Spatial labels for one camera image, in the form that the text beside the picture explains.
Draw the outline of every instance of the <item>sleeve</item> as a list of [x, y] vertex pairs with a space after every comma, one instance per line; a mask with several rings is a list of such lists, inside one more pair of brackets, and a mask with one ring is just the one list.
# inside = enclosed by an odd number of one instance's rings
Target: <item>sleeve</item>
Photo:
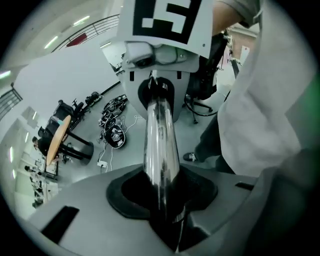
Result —
[[250, 28], [252, 25], [258, 23], [255, 16], [260, 11], [260, 0], [216, 0], [222, 2], [235, 9], [244, 20], [240, 22], [245, 28]]

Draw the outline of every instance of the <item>black stand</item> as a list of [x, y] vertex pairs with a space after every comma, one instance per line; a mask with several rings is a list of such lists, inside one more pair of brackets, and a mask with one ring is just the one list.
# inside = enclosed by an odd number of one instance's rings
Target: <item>black stand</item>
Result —
[[72, 147], [66, 146], [61, 143], [58, 151], [78, 160], [86, 160], [86, 164], [87, 164], [91, 160], [94, 154], [93, 143], [80, 138], [79, 136], [75, 135], [69, 130], [66, 131], [66, 134], [70, 135], [72, 138], [76, 139], [77, 141], [85, 144], [85, 147], [81, 151], [77, 151]]

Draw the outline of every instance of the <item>ceiling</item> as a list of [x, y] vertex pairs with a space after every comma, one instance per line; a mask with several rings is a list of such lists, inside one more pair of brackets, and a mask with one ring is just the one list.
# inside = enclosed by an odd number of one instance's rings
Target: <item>ceiling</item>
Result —
[[[116, 0], [45, 1], [21, 24], [2, 60], [0, 70], [26, 65], [35, 58], [49, 54], [82, 27], [107, 17], [115, 2]], [[85, 23], [72, 26], [85, 16], [90, 16]], [[58, 39], [44, 49], [55, 36], [58, 36]]]

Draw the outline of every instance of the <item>black pants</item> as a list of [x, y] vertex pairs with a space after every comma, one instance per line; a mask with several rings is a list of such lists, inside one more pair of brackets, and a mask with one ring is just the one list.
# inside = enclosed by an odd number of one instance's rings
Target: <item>black pants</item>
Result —
[[212, 156], [219, 156], [215, 161], [216, 170], [222, 173], [235, 174], [222, 156], [217, 114], [201, 134], [200, 143], [195, 147], [194, 154], [200, 162], [204, 162]]

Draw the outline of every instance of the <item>white panel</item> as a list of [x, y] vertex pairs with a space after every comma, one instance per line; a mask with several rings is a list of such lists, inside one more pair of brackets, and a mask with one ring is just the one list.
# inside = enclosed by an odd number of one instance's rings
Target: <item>white panel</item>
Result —
[[99, 46], [81, 44], [35, 59], [19, 73], [15, 88], [24, 101], [49, 119], [59, 100], [84, 102], [119, 81]]
[[[126, 0], [123, 3], [117, 32], [117, 38], [119, 40], [145, 41], [152, 45], [165, 44], [185, 49], [187, 51], [204, 56], [206, 58], [209, 57], [212, 38], [212, 10], [214, 1], [202, 0], [187, 44], [160, 37], [133, 35], [135, 2], [135, 0]], [[189, 6], [189, 2], [190, 1], [188, 0], [157, 0], [152, 18], [172, 22], [171, 31], [179, 33], [182, 30], [182, 27], [184, 26], [185, 17], [183, 15], [177, 15], [171, 12], [167, 12], [167, 5], [168, 3], [171, 3], [174, 5], [187, 7]]]

